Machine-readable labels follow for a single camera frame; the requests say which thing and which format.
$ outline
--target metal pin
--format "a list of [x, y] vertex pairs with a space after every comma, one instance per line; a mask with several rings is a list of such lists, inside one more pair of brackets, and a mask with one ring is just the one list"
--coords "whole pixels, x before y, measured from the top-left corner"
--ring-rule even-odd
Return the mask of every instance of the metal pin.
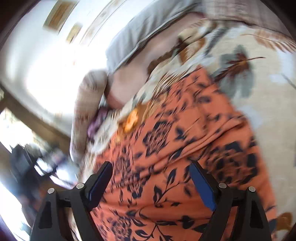
[[83, 188], [84, 187], [84, 184], [83, 183], [78, 183], [77, 185], [76, 185], [76, 188], [77, 189], [81, 189], [81, 188]]
[[219, 183], [219, 187], [222, 188], [222, 189], [224, 189], [224, 188], [227, 187], [227, 185], [225, 183]]
[[47, 192], [48, 192], [49, 194], [52, 194], [52, 193], [54, 192], [54, 188], [50, 188], [50, 189], [48, 189]]
[[249, 191], [250, 191], [250, 192], [255, 192], [255, 191], [256, 191], [256, 188], [250, 186], [250, 187], [249, 187]]

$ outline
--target orange floral fabric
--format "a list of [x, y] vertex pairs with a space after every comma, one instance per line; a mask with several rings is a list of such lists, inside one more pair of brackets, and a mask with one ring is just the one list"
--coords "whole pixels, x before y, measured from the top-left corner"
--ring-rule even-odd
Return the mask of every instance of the orange floral fabric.
[[254, 186], [273, 229], [275, 198], [250, 125], [203, 68], [158, 93], [147, 108], [154, 111], [120, 142], [116, 133], [96, 160], [95, 171], [105, 161], [113, 164], [106, 193], [91, 213], [105, 240], [198, 240], [212, 212], [190, 178], [192, 160], [218, 182]]

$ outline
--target bed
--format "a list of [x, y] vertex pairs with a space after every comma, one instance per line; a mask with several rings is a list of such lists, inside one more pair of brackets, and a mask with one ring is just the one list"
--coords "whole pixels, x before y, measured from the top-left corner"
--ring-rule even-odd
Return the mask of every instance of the bed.
[[[235, 6], [233, 11], [226, 9], [226, 2]], [[148, 31], [141, 38], [143, 41], [137, 39], [129, 50], [116, 51], [121, 56], [113, 53], [114, 48], [122, 47], [117, 46], [120, 33], [117, 35], [107, 50], [108, 78], [102, 78], [101, 72], [99, 77], [93, 77], [97, 72], [91, 73], [92, 78], [86, 76], [91, 84], [84, 88], [104, 79], [101, 86], [114, 110], [109, 112], [93, 141], [86, 143], [85, 134], [82, 138], [79, 134], [72, 136], [72, 149], [79, 149], [78, 156], [82, 157], [81, 182], [96, 170], [98, 156], [104, 153], [118, 133], [119, 123], [135, 106], [149, 103], [202, 65], [231, 104], [251, 123], [276, 197], [277, 219], [273, 223], [276, 236], [281, 240], [291, 230], [296, 215], [296, 43], [269, 9], [259, 1], [250, 2], [205, 1], [196, 5], [195, 1], [187, 1], [186, 6], [191, 8], [171, 9], [170, 13], [175, 11], [179, 15], [169, 15], [165, 25], [154, 26], [153, 34]], [[125, 34], [130, 27], [126, 26], [121, 33]], [[85, 123], [81, 124], [81, 116], [86, 113], [76, 111], [80, 127], [89, 125], [103, 94], [102, 88], [90, 89], [87, 91], [97, 96], [96, 101]], [[147, 115], [154, 111], [151, 108]], [[72, 216], [70, 223], [79, 237]]]

